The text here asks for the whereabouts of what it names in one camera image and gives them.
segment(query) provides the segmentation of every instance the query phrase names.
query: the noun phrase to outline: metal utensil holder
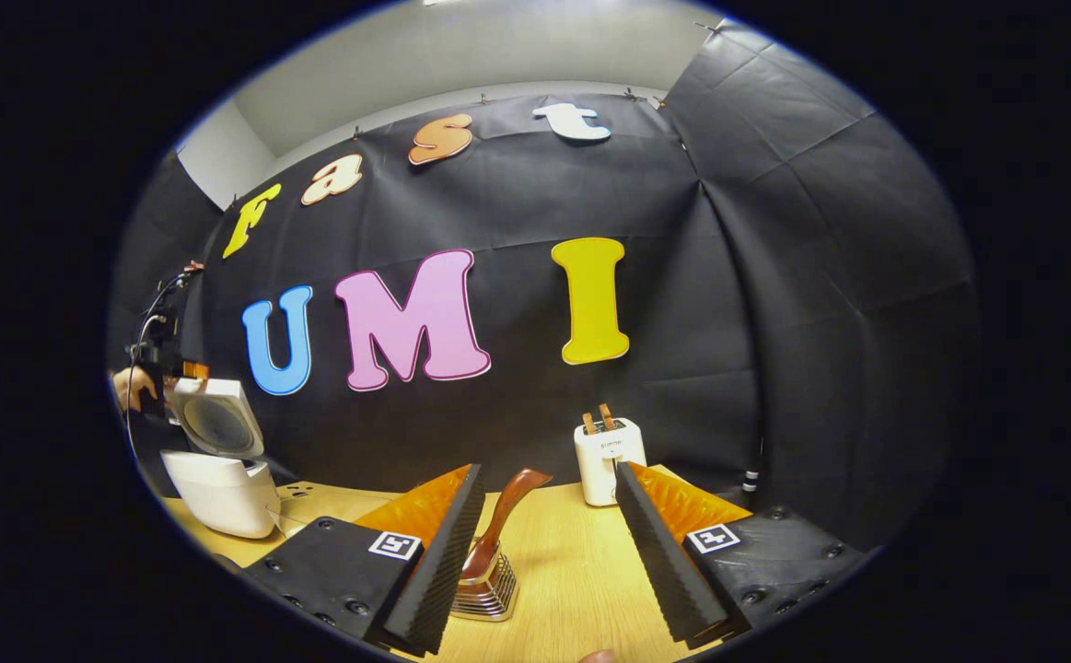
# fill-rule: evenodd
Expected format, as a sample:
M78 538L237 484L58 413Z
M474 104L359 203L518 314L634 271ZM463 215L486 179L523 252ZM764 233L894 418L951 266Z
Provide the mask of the metal utensil holder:
M464 620L506 621L514 614L517 593L518 578L507 555L502 555L502 543L498 542L497 553L485 574L457 581L450 614Z

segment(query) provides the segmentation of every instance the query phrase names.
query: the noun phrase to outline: human hand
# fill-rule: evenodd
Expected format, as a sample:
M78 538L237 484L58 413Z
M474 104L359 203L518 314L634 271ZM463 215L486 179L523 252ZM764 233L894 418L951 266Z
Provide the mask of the human hand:
M141 394L142 390L151 391L151 397L157 398L157 393L154 390L154 382L151 381L151 377L138 366L135 366L135 378L134 382L131 385L130 380L130 368L119 371L114 375L114 392L118 395L118 408L119 410L125 411L127 390L131 390L129 394L131 410L141 411L142 402Z
M616 663L616 656L613 654L612 649L602 649L585 656L580 659L580 663Z

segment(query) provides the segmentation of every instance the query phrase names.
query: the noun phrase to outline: ceiling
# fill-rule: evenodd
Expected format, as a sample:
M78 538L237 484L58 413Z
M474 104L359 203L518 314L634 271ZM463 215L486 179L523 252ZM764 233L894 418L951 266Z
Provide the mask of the ceiling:
M670 89L721 12L675 0L393 3L308 43L233 97L274 155L454 89L587 80Z

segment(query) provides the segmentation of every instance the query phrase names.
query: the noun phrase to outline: letter cutout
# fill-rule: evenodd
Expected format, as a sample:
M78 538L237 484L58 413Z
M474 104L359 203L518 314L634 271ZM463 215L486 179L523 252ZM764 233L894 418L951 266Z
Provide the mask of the letter cutout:
M232 230L232 238L228 240L228 245L224 246L224 259L244 246L245 242L248 241L250 227L257 226L260 215L266 213L266 202L273 200L281 193L282 185L274 184L240 208L240 219L237 220L237 227Z
M577 108L575 104L553 104L536 108L536 117L547 116L552 131L564 138L573 140L603 140L609 137L612 131L603 126L590 126L583 118L597 117L597 110Z
M421 335L429 336L429 360L424 374L433 380L463 380L489 370L489 353L477 347L465 273L473 253L456 248L433 253L421 261L408 303L401 307L375 272L356 272L334 286L334 297L346 304L351 334L351 373L346 385L355 391L374 391L388 383L388 372L376 364L379 345L401 380L409 382L417 370Z
M563 346L565 364L589 364L629 351L629 336L616 326L616 261L624 256L618 240L582 238L552 247L552 259L569 273L572 338Z
M469 126L471 122L472 118L468 115L457 114L456 116L435 119L429 124L422 126L421 131L417 132L417 137L412 138L412 142L416 142L417 147L408 151L409 163L412 165L426 164L463 151L473 138L473 134L464 129Z
M326 164L313 176L313 184L302 194L302 205L312 206L326 196L337 196L363 180L359 165L363 164L362 154L348 154L341 160Z
M250 305L240 316L248 338L248 366L257 386L274 396L287 396L300 390L311 377L311 334L306 326L306 302L311 301L311 286L297 286L282 292L277 302L286 312L290 331L290 364L285 368L273 365L269 349L269 315L273 305L261 301Z

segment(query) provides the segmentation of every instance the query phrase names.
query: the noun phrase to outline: wooden table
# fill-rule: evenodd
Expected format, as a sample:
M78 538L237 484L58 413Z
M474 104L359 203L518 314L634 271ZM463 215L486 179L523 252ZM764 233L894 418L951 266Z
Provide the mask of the wooden table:
M653 468L675 476L660 465ZM311 482L281 486L278 494L287 499L282 525L291 536L299 523L320 515L353 521L399 495ZM497 499L498 494L485 496L479 534L487 528ZM195 521L182 500L164 501L203 547L241 567L286 540L277 529L262 541L214 532ZM589 507L579 483L527 495L507 522L502 553L518 578L510 620L463 620L452 614L441 653L424 659L393 653L407 660L577 663L586 653L612 649L620 663L636 663L685 659L718 646L687 650L683 643L670 639L620 509Z

